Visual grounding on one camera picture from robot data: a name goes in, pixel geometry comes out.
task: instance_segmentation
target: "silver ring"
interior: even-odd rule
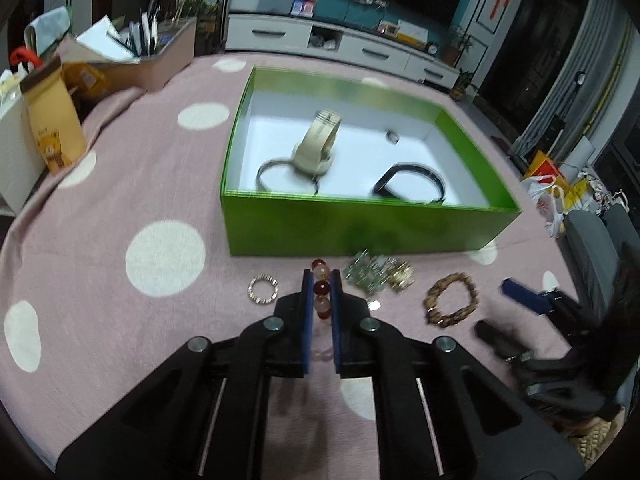
[[[267,162],[265,162],[263,165],[260,166],[260,169],[258,170],[258,174],[255,176],[255,187],[258,189],[258,191],[271,192],[271,189],[268,189],[262,183],[262,174],[266,170],[268,170],[269,168],[273,168],[274,166],[291,166],[296,171],[296,173],[307,177],[311,181],[311,183],[316,188],[316,192],[314,193],[314,196],[316,196],[318,194],[318,191],[320,191],[320,187],[318,184],[318,176],[303,173],[303,171],[300,171],[298,168],[296,168],[293,165],[293,162],[289,158],[274,158],[274,159],[268,160]]]
[[[270,298],[266,300],[261,300],[254,294],[254,285],[257,282],[267,282],[273,287],[273,294]],[[249,287],[247,288],[247,293],[249,294],[249,299],[258,305],[267,305],[272,303],[278,297],[278,280],[274,279],[272,276],[268,274],[261,274],[260,276],[255,276],[250,282]]]

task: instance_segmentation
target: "polka dot tablecloth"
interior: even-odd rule
[[[506,277],[537,290],[574,289],[544,221],[501,155],[448,96],[369,70],[246,54],[199,58],[155,94],[131,89],[101,102],[83,127],[91,146],[51,176],[12,225],[0,254],[0,397],[50,466],[105,410],[195,335],[239,335],[273,311],[247,298],[249,280],[274,276],[300,290],[312,258],[232,258],[219,200],[231,127],[254,66],[350,78],[449,107],[520,203],[522,214],[479,251],[409,256],[416,282],[378,296],[375,315],[406,336],[446,333],[510,383],[507,367],[472,333],[490,318],[517,329],[542,357],[567,346],[550,323],[500,295]],[[326,258],[343,269],[345,258]],[[479,307],[445,331],[427,326],[422,300],[436,280],[469,274]],[[443,313],[467,302],[452,285]],[[330,322],[316,320],[305,380],[274,380],[263,478],[378,478],[369,379],[335,375]]]

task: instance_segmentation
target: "white polka dot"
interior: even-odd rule
[[[127,249],[127,277],[143,294],[164,298],[191,285],[202,272],[205,257],[196,229],[175,220],[154,222]]]
[[[376,420],[371,377],[340,380],[340,394],[351,411],[367,420]]]
[[[42,344],[38,332],[38,314],[27,301],[9,307],[4,316],[4,337],[15,363],[28,373],[40,366]]]
[[[542,290],[544,290],[545,292],[551,292],[559,286],[560,283],[558,283],[558,279],[556,278],[555,274],[550,270],[546,270],[542,275]]]
[[[178,124],[187,130],[207,130],[229,118],[229,108],[220,103],[196,103],[178,114]]]
[[[242,59],[234,59],[231,57],[215,62],[213,64],[213,67],[220,70],[220,72],[240,72],[245,65],[246,61],[242,61]]]
[[[495,240],[491,240],[482,249],[465,251],[465,254],[481,265],[491,265],[498,257],[498,246],[495,244]]]
[[[380,88],[388,88],[389,86],[384,81],[380,81],[377,77],[363,77],[362,82],[365,85],[378,86]]]
[[[84,159],[80,161],[74,170],[62,179],[58,187],[65,189],[67,187],[77,186],[85,181],[86,178],[93,173],[96,160],[95,152],[91,150],[84,156]]]

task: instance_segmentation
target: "drawer handle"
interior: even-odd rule
[[[276,36],[278,38],[281,38],[286,34],[286,32],[278,32],[277,30],[257,30],[255,28],[252,30],[252,33],[256,36]]]
[[[432,72],[428,68],[423,68],[423,70],[425,74],[436,77],[437,79],[442,79],[444,77],[442,74],[438,74],[437,72]]]
[[[380,59],[389,59],[389,54],[382,54],[381,52],[376,52],[375,50],[369,50],[368,48],[363,48],[362,51],[365,54],[369,54],[373,57],[379,57]]]

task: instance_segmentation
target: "green box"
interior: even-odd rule
[[[240,164],[236,159],[241,148],[232,148],[236,138],[238,143],[247,142],[240,140],[239,131],[248,128],[254,92],[289,99],[330,98],[434,124],[476,181],[488,206],[234,189],[229,174]],[[252,256],[351,256],[363,248],[377,254],[478,250],[520,214],[500,176],[447,110],[391,89],[271,68],[254,68],[244,89],[226,152],[220,200],[230,253]]]

